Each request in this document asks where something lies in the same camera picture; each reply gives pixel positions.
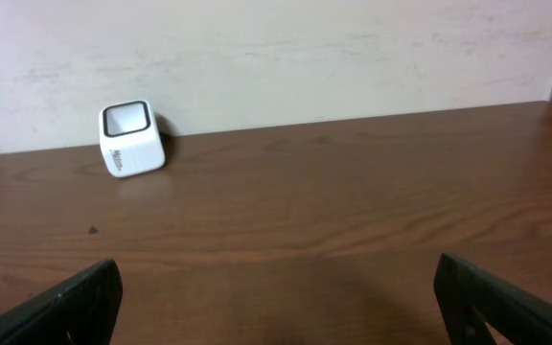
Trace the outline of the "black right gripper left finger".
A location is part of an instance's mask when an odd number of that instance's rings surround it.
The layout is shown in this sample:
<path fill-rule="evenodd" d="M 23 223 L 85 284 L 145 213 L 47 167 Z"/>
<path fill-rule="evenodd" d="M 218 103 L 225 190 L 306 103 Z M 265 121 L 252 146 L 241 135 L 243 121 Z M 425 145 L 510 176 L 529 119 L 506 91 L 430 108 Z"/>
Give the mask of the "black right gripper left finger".
<path fill-rule="evenodd" d="M 98 262 L 1 314 L 0 345 L 108 345 L 122 297 L 115 261 Z"/>

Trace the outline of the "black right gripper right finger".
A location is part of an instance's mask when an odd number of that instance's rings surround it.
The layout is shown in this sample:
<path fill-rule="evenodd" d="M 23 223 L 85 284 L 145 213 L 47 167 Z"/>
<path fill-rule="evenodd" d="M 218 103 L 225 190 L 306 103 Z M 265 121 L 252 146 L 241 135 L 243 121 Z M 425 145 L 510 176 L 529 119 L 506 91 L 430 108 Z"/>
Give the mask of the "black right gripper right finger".
<path fill-rule="evenodd" d="M 552 305 L 451 254 L 441 255 L 434 293 L 452 344 L 552 344 Z"/>

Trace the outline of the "white barcode scanner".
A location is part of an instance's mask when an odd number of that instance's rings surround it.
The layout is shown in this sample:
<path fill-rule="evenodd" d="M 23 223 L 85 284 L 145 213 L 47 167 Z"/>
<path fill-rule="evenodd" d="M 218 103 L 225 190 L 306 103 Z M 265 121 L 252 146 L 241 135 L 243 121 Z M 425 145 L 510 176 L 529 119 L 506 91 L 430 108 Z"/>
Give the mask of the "white barcode scanner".
<path fill-rule="evenodd" d="M 165 164 L 155 115 L 145 100 L 105 107 L 99 115 L 100 150 L 117 178 L 147 173 Z"/>

